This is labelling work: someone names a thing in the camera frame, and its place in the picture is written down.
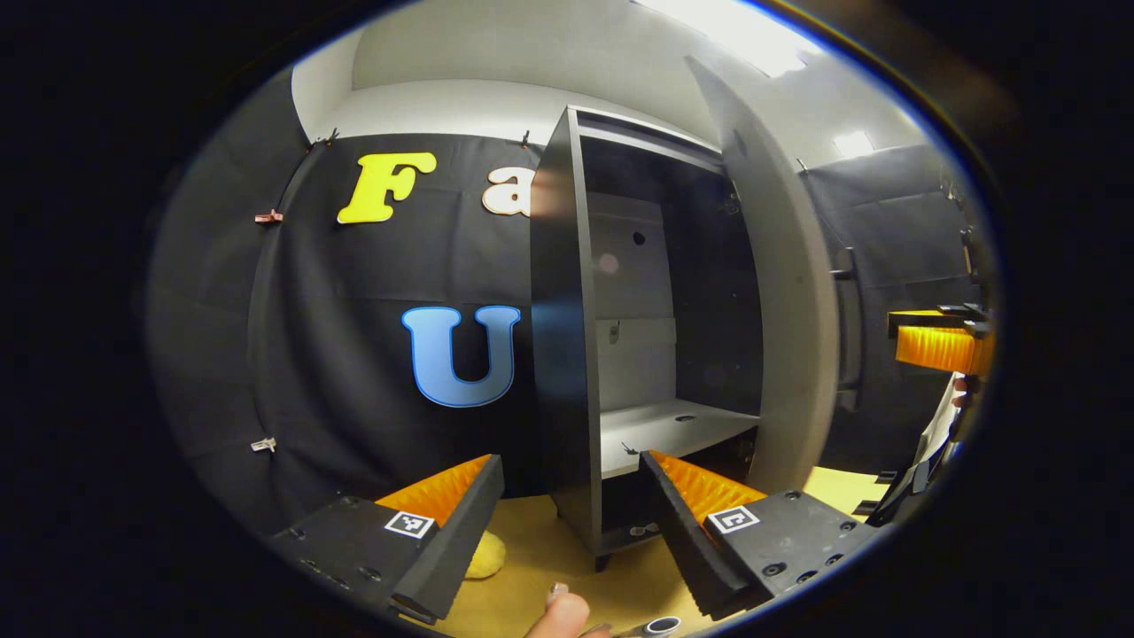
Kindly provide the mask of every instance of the black fabric backdrop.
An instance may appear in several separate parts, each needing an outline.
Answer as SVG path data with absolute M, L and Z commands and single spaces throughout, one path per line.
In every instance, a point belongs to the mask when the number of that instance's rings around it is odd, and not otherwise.
M 878 474 L 909 467 L 948 373 L 894 359 L 886 313 L 978 300 L 965 272 L 964 213 L 941 192 L 941 158 L 905 146 L 804 172 L 833 255 L 853 246 L 863 294 L 862 403 L 835 410 L 820 465 Z M 850 283 L 840 283 L 853 294 Z
M 306 147 L 285 69 L 202 148 L 161 220 L 146 341 L 193 468 L 262 534 L 337 492 L 379 497 L 490 452 L 503 457 L 506 496 L 542 492 L 530 422 L 528 220 L 481 204 L 490 170 L 534 169 L 540 147 L 456 135 L 344 138 L 313 152 L 319 156 L 289 187 Z M 359 156 L 422 151 L 438 167 L 417 175 L 407 199 L 392 202 L 390 220 L 337 222 Z M 254 223 L 285 189 L 285 221 Z M 262 257 L 272 233 L 276 249 Z M 488 369 L 488 344 L 473 312 L 488 304 L 523 314 L 510 391 L 480 408 L 429 401 L 414 384 L 401 313 L 460 311 L 454 365 L 476 380 Z M 265 318 L 249 325 L 249 315 Z M 274 453 L 251 451 L 268 436 L 278 442 Z

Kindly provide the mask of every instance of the open cabinet door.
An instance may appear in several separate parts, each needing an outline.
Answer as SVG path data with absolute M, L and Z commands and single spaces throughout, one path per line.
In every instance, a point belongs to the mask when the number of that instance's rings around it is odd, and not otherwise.
M 686 62 L 717 125 L 760 277 L 760 442 L 745 483 L 764 493 L 799 490 L 822 453 L 838 386 L 830 258 L 807 192 L 771 134 L 720 77 Z
M 578 120 L 566 109 L 532 180 L 532 352 L 543 473 L 559 516 L 596 553 L 602 503 L 591 231 Z

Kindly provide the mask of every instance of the yellow letter f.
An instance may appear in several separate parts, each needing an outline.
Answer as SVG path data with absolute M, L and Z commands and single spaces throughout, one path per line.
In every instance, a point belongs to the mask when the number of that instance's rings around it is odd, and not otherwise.
M 433 153 L 374 153 L 358 158 L 358 165 L 362 175 L 350 203 L 339 211 L 339 223 L 386 221 L 393 216 L 393 209 L 386 205 L 386 192 L 390 190 L 396 201 L 405 199 L 414 189 L 414 168 L 433 172 L 437 158 Z M 393 172 L 398 165 L 407 168 Z

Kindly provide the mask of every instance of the orange object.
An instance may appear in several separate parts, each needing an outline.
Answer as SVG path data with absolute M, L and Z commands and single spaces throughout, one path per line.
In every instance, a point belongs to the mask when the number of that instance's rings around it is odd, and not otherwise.
M 985 375 L 993 348 L 991 334 L 978 340 L 964 329 L 899 326 L 895 359 L 936 371 Z
M 489 457 L 491 454 L 454 466 L 409 487 L 388 494 L 374 503 L 391 510 L 429 517 L 437 521 L 438 527 L 443 527 Z
M 666 476 L 685 500 L 685 505 L 693 512 L 693 518 L 702 527 L 704 527 L 705 518 L 713 512 L 760 501 L 768 496 L 676 457 L 669 457 L 654 450 L 651 450 L 650 454 L 665 470 Z

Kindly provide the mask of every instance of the letter u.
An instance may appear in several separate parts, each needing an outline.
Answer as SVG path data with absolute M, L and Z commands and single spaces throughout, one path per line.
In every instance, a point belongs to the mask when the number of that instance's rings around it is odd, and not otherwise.
M 474 314 L 489 333 L 489 374 L 479 382 L 457 378 L 452 369 L 452 329 L 460 312 L 451 307 L 414 307 L 401 315 L 409 331 L 414 381 L 426 399 L 448 408 L 475 408 L 503 397 L 515 376 L 511 327 L 519 311 L 510 305 L 486 305 Z

